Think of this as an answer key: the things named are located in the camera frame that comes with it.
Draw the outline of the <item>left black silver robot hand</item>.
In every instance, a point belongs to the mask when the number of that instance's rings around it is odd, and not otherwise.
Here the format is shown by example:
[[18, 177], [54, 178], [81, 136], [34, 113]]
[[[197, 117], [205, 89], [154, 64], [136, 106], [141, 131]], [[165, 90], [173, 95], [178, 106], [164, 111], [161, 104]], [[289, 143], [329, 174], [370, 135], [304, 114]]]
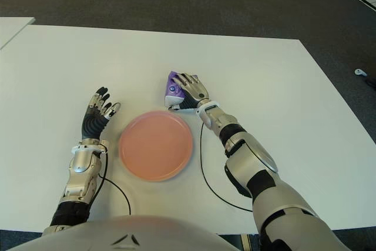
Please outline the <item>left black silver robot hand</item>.
[[100, 136], [113, 116], [121, 107], [117, 103], [105, 103], [110, 98], [108, 88], [99, 88], [91, 97], [83, 117], [81, 135], [82, 139], [100, 139]]

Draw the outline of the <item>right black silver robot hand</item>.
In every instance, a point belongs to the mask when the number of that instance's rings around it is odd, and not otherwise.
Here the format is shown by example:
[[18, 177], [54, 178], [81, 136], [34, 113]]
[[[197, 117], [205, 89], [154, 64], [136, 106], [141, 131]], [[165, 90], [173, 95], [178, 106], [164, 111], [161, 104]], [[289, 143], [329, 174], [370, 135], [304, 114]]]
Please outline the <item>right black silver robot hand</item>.
[[209, 93], [197, 75], [171, 72], [167, 79], [165, 107], [171, 110], [195, 109], [207, 102]]

